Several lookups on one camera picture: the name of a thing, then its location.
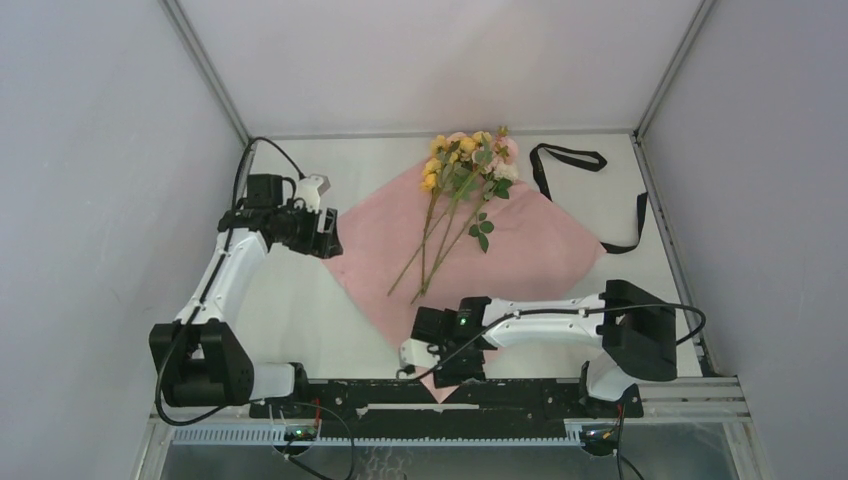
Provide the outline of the yellow fake flower stem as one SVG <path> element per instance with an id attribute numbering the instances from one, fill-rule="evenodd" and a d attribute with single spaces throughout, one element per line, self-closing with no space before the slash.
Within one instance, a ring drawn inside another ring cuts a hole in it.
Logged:
<path id="1" fill-rule="evenodd" d="M 429 196 L 420 243 L 420 286 L 418 295 L 426 294 L 436 264 L 444 256 L 444 243 L 452 228 L 451 222 L 463 199 L 468 199 L 480 183 L 481 169 L 491 163 L 493 136 L 488 131 L 471 134 L 455 132 L 437 135 L 430 141 L 430 158 L 421 172 L 421 190 Z M 443 242 L 436 259 L 428 258 L 428 242 L 442 220 L 448 218 Z"/>

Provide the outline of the white fake flower stem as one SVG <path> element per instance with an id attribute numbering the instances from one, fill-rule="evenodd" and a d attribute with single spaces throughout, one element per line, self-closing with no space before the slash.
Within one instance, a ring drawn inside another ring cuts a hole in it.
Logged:
<path id="1" fill-rule="evenodd" d="M 494 200 L 508 200 L 510 198 L 510 190 L 519 179 L 518 167 L 510 162 L 503 160 L 493 160 L 489 165 L 481 169 L 482 175 L 479 177 L 480 183 L 476 185 L 468 199 L 463 199 L 458 205 L 453 221 L 452 228 L 447 234 L 444 250 L 444 256 L 436 264 L 436 270 L 431 277 L 429 288 L 433 283 L 438 270 L 447 260 L 448 255 L 459 243 L 459 241 L 468 236 L 472 239 L 472 244 L 486 253 L 490 247 L 489 237 L 495 230 L 493 221 L 489 218 L 486 212 L 486 207 Z M 437 249 L 443 242 L 443 234 L 448 226 L 448 218 L 445 217 L 435 233 L 430 237 L 428 242 L 428 258 L 436 259 Z M 415 301 L 413 294 L 410 301 L 412 303 L 423 299 L 425 295 L 419 296 Z"/>

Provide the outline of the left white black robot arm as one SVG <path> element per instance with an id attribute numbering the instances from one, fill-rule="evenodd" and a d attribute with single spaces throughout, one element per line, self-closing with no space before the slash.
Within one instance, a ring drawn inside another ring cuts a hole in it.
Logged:
<path id="1" fill-rule="evenodd" d="M 311 407 L 298 363 L 256 363 L 232 326 L 248 287 L 276 245 L 326 260 L 343 254 L 338 212 L 324 208 L 328 178 L 253 174 L 261 138 L 251 138 L 236 170 L 229 208 L 217 225 L 212 258 L 186 305 L 155 324 L 148 344 L 157 371 L 154 408 L 167 425 L 188 427 L 228 408 L 274 401 L 290 417 Z"/>

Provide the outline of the pink bud fake flower stem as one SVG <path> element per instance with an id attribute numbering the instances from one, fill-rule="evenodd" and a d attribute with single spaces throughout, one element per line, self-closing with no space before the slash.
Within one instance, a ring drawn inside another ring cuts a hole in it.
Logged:
<path id="1" fill-rule="evenodd" d="M 518 156 L 517 145 L 509 136 L 509 129 L 501 126 L 497 131 L 490 133 L 493 136 L 490 161 L 503 160 L 515 164 Z"/>

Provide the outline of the purple pink wrapping paper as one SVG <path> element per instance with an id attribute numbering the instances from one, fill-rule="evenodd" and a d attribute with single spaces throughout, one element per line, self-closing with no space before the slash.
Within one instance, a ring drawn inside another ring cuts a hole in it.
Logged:
<path id="1" fill-rule="evenodd" d="M 421 262 L 412 255 L 430 202 L 420 188 L 424 164 L 416 161 L 343 213 L 338 220 L 343 253 L 324 263 L 391 349 L 392 371 L 400 367 L 399 349 L 410 337 L 418 307 L 454 308 L 472 296 L 563 299 L 605 253 L 593 233 L 519 182 L 508 199 L 493 199 L 481 210 L 494 225 L 487 250 L 467 233 L 471 205 L 461 204 L 455 219 L 438 222 L 427 256 L 447 257 L 428 292 L 417 298 Z"/>

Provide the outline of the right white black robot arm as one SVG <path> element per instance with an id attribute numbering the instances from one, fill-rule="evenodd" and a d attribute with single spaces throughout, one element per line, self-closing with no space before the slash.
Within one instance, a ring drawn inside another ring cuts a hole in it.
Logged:
<path id="1" fill-rule="evenodd" d="M 569 300 L 520 302 L 463 298 L 455 309 L 421 307 L 399 348 L 398 377 L 431 378 L 437 388 L 483 381 L 485 354 L 517 344 L 583 345 L 599 354 L 584 363 L 579 406 L 605 415 L 638 381 L 677 378 L 677 348 L 707 324 L 699 308 L 666 302 L 621 279 Z"/>

